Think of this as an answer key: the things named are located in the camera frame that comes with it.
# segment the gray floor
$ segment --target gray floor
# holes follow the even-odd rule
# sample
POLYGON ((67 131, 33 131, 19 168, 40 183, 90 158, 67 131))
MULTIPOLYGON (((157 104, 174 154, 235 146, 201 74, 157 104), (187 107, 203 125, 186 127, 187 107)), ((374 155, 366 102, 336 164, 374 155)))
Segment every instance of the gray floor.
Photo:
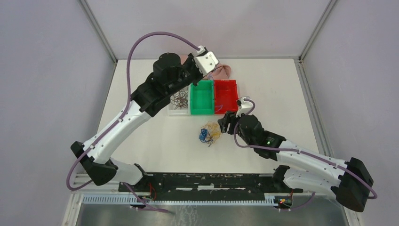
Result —
MULTIPOLYGON (((294 206, 308 197, 295 197, 294 206)), ((315 197, 307 207, 281 212, 268 206, 159 206, 173 213, 135 211, 126 205, 83 204, 79 226, 345 226, 342 207, 315 197)))

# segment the white table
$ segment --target white table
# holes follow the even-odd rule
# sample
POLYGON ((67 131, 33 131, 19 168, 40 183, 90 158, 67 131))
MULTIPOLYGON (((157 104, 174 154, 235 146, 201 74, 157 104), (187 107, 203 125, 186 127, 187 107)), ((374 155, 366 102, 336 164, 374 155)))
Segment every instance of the white table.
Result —
MULTIPOLYGON (((155 60, 131 61, 132 92, 152 72, 155 60)), ((256 103, 252 112, 266 130, 318 152, 301 85, 292 59, 220 59, 231 66, 239 95, 256 103)), ((126 104, 126 64, 119 60, 99 129, 126 104)), ((233 136, 222 136, 210 147, 198 139, 200 127, 223 115, 168 116, 166 108, 133 132, 113 158, 138 163, 152 172, 273 173, 279 163, 239 148, 233 136)))

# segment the pink towel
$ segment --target pink towel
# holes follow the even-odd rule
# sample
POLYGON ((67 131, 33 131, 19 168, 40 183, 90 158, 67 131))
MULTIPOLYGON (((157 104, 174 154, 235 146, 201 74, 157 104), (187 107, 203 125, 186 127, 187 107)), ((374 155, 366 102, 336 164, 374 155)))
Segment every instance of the pink towel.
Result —
MULTIPOLYGON (((183 64, 186 59, 187 55, 179 55, 181 64, 183 64)), ((208 76, 205 76, 203 80, 208 80, 210 77, 214 80, 228 80, 230 78, 231 67, 224 64, 218 64, 217 69, 214 72, 209 73, 208 76)))

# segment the white wall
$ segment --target white wall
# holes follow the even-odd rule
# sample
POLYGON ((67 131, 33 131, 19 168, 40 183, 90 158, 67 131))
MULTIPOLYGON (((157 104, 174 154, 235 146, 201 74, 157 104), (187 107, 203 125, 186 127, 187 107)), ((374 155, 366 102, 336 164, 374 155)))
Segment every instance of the white wall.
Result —
POLYGON ((93 135, 113 64, 76 0, 0 3, 0 224, 61 224, 75 140, 93 135))
MULTIPOLYGON (((274 57, 301 54, 329 0, 88 0, 118 59, 154 31, 179 34, 205 45, 218 57, 274 57)), ((152 37, 133 58, 189 53, 190 47, 152 37)))
POLYGON ((305 59, 336 157, 361 159, 377 200, 367 226, 398 225, 399 1, 339 1, 305 59))

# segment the blue cable bundle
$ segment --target blue cable bundle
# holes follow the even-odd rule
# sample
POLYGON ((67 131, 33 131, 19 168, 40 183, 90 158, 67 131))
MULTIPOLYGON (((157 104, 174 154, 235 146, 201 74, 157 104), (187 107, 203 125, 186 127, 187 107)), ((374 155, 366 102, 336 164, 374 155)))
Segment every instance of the blue cable bundle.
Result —
POLYGON ((211 137, 211 135, 210 135, 210 133, 209 133, 209 131, 207 129, 201 129, 201 133, 199 135, 199 140, 202 143, 209 144, 209 146, 211 146, 211 144, 213 144, 213 139, 212 139, 212 137, 211 137))

